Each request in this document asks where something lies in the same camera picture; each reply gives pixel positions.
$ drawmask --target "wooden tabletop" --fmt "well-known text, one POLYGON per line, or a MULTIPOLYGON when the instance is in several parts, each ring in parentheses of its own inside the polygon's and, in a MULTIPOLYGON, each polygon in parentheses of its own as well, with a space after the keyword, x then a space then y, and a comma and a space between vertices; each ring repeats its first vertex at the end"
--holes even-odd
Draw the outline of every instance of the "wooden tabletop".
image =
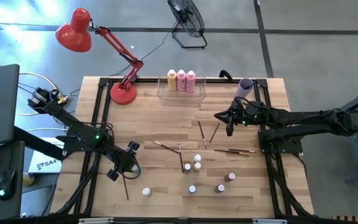
MULTIPOLYGON (((283 79, 268 78, 267 81, 272 106, 289 110, 283 79)), ((83 79, 75 113, 80 121, 91 121, 98 82, 99 77, 83 79)), ((108 122, 114 125, 116 144, 122 148, 131 140, 140 144, 136 158, 142 174, 136 180, 127 180, 127 200, 122 178, 113 182, 106 177, 113 163, 102 157, 92 216, 274 217, 265 157, 259 152, 259 127, 235 126, 233 136, 227 137, 226 125, 221 123, 210 147, 205 150, 203 146, 198 121, 201 121, 205 138, 209 141, 219 123, 213 115, 229 107, 237 84, 207 84, 206 98, 199 108, 162 106, 156 87, 156 83, 137 83, 137 98, 133 103, 125 106, 110 103, 108 122), (183 160, 191 164, 194 155, 200 154, 201 170, 182 174, 178 154, 154 144, 153 140, 174 149, 180 142, 183 160), (258 153, 244 157, 213 151, 228 148, 258 153), (235 173, 236 179, 226 183, 224 176, 230 172, 235 173), (215 193, 214 187, 218 184, 225 186, 223 193, 215 193), (188 193, 190 185, 197 188, 193 195, 188 193), (142 195, 145 187, 151 189, 151 197, 142 195)), ((254 100, 254 92, 247 99, 254 100)), ((103 111, 103 98, 101 102, 98 121, 103 111)), ((77 152, 63 161, 51 212, 61 208, 78 185, 83 157, 84 153, 77 152)), ((295 156, 284 154, 283 164, 289 189, 302 206, 313 213, 302 163, 295 156)), ((87 194, 88 187, 84 191, 82 209, 87 194)), ((284 211, 280 190, 278 196, 284 211)))

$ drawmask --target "lamp arm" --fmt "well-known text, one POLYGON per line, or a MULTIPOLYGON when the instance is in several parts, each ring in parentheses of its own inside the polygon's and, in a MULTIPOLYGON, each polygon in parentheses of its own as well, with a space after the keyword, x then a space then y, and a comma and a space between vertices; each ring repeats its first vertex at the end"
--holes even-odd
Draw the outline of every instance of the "lamp arm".
POLYGON ((96 33, 102 36, 109 44, 117 50, 119 55, 124 57, 132 66, 130 72, 120 81, 119 86, 122 89, 128 89, 131 80, 136 76, 137 72, 143 67, 143 62, 134 57, 128 49, 118 40, 118 38, 110 32, 107 27, 95 27, 96 33))

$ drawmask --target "computer mouse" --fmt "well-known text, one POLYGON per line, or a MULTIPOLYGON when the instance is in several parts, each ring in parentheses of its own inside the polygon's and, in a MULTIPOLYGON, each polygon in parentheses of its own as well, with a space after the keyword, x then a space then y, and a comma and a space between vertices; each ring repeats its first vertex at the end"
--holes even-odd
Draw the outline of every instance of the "computer mouse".
POLYGON ((8 200, 15 194, 14 170, 4 170, 0 176, 0 200, 8 200))

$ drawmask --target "lamp base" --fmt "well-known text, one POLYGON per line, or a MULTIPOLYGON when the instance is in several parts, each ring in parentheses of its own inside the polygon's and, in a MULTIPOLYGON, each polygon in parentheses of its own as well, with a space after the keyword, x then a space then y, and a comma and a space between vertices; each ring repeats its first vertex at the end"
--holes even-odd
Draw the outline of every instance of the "lamp base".
POLYGON ((133 84, 129 84, 127 90, 119 88, 119 83, 116 83, 112 86, 110 91, 110 96, 113 102, 118 105, 127 105, 132 103, 136 98, 136 88, 133 84))

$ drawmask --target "yellow bottle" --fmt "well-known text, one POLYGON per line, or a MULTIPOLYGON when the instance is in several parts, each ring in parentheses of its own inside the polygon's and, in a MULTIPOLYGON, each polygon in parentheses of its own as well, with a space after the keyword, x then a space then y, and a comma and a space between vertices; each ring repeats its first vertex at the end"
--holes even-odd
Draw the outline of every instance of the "yellow bottle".
POLYGON ((176 91, 177 90, 177 73, 171 69, 169 70, 168 74, 168 89, 170 91, 176 91))

